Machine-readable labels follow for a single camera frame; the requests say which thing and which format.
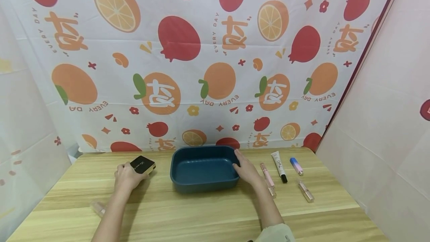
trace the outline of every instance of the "wooden table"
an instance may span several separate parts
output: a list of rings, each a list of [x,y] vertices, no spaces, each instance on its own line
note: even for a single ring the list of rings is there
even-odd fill
[[[281,182],[271,152],[279,151],[289,178]],[[309,149],[254,149],[243,151],[259,167],[264,162],[277,192],[275,202],[297,241],[387,241],[384,234]],[[9,242],[90,241],[100,218],[88,206],[107,202],[118,164],[138,153],[85,154],[74,163]],[[170,180],[172,152],[145,152],[155,160],[156,174],[130,197],[122,241],[246,242],[260,234],[260,224],[248,185],[214,193],[181,195]],[[290,157],[304,170],[303,182],[315,197],[307,203],[297,186]]]

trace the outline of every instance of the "hand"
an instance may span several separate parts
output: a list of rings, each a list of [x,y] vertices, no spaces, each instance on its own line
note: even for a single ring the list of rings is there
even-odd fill
[[[257,186],[260,183],[264,183],[263,178],[260,176],[253,163],[244,157],[238,149],[234,150],[234,154],[240,162],[240,167],[236,164],[233,164],[233,168],[239,174],[241,179],[248,182],[252,186]]]
[[[139,183],[147,179],[149,176],[147,174],[139,174],[127,162],[123,165],[119,165],[117,171],[115,172],[115,191],[126,191],[131,193],[131,191],[136,188]]]

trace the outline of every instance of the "green leaf print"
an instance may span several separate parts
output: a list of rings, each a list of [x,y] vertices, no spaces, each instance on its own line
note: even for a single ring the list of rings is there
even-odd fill
[[[139,94],[135,94],[134,98],[136,100],[138,99],[142,99],[146,96],[146,84],[145,81],[143,80],[142,76],[139,74],[134,74],[133,75],[133,83],[135,84],[135,87],[137,89],[137,91],[139,92]]]
[[[312,79],[307,78],[306,81],[308,82],[308,84],[306,85],[305,90],[303,91],[303,94],[307,94],[312,87]]]
[[[261,95],[263,95],[267,86],[268,86],[268,78],[266,76],[263,76],[260,80],[260,92],[255,94],[254,97],[260,97]]]
[[[209,93],[209,84],[207,81],[205,80],[199,80],[200,84],[203,84],[202,89],[200,90],[200,96],[201,98],[206,98],[208,96]]]
[[[63,87],[56,85],[55,88],[57,89],[61,99],[63,100],[64,104],[67,105],[69,102],[69,97],[67,96],[66,91],[63,89]]]

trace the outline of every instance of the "rectangular tray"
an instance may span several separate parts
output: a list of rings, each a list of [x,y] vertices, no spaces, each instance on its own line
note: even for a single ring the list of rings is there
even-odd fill
[[[173,154],[170,179],[180,193],[233,188],[239,180],[233,163],[239,161],[229,146],[181,148]]]

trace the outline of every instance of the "black compact case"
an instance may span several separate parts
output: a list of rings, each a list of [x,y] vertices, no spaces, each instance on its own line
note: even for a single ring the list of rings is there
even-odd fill
[[[142,155],[134,159],[130,165],[139,174],[149,174],[155,169],[155,162]]]

